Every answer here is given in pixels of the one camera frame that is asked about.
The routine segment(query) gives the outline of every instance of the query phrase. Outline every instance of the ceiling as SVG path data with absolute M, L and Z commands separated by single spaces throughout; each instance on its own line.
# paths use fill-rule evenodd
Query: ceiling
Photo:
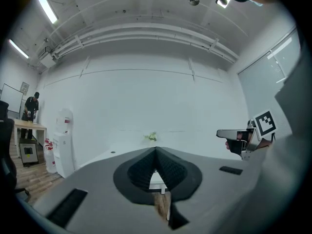
M 188 0 L 48 1 L 58 18 L 54 24 L 49 21 L 38 0 L 31 0 L 8 36 L 30 56 L 25 61 L 38 71 L 45 68 L 38 59 L 38 53 L 44 46 L 55 50 L 75 39 L 75 35 L 81 36 L 114 25 L 135 24 L 135 27 L 136 23 L 158 23 L 188 29 L 191 31 L 188 35 L 190 39 L 196 40 L 197 37 L 192 32 L 212 40 L 218 39 L 219 45 L 238 57 L 246 44 L 277 12 L 274 5 L 259 7 L 251 2 L 238 3 L 234 0 L 226 8 L 217 5 L 215 0 L 200 0 L 197 6 L 191 6 Z

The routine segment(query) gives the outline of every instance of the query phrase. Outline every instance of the wooden floor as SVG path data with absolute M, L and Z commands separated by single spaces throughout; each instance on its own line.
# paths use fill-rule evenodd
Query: wooden floor
M 26 188 L 29 191 L 30 198 L 28 203 L 30 205 L 33 205 L 40 196 L 64 180 L 58 173 L 50 174 L 47 172 L 41 146 L 37 146 L 37 152 L 39 164 L 23 167 L 21 158 L 17 156 L 16 146 L 14 145 L 14 132 L 12 133 L 10 156 L 17 170 L 18 182 L 16 188 Z M 161 193 L 153 193 L 153 196 L 155 199 L 156 211 L 164 221 L 167 221 L 167 212 L 171 200 L 170 192 L 166 192 L 164 195 Z

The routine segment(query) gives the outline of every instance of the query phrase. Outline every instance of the black chair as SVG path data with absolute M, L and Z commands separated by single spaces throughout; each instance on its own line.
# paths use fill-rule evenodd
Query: black chair
M 17 183 L 16 166 L 10 157 L 10 140 L 14 128 L 14 121 L 8 119 L 9 104 L 0 100 L 0 161 L 4 169 L 5 179 L 14 193 L 25 192 L 23 198 L 29 199 L 29 192 L 25 188 L 15 188 Z

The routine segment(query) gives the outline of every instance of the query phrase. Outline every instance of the green plant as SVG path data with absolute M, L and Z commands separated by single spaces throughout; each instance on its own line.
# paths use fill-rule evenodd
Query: green plant
M 150 135 L 144 135 L 144 138 L 156 141 L 157 140 L 156 132 L 152 132 L 150 133 Z

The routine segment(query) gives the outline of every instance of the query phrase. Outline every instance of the water cooler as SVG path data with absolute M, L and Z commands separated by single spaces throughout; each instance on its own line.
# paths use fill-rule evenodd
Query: water cooler
M 58 112 L 56 131 L 53 136 L 54 161 L 58 174 L 66 178 L 74 173 L 72 152 L 73 114 L 69 109 Z

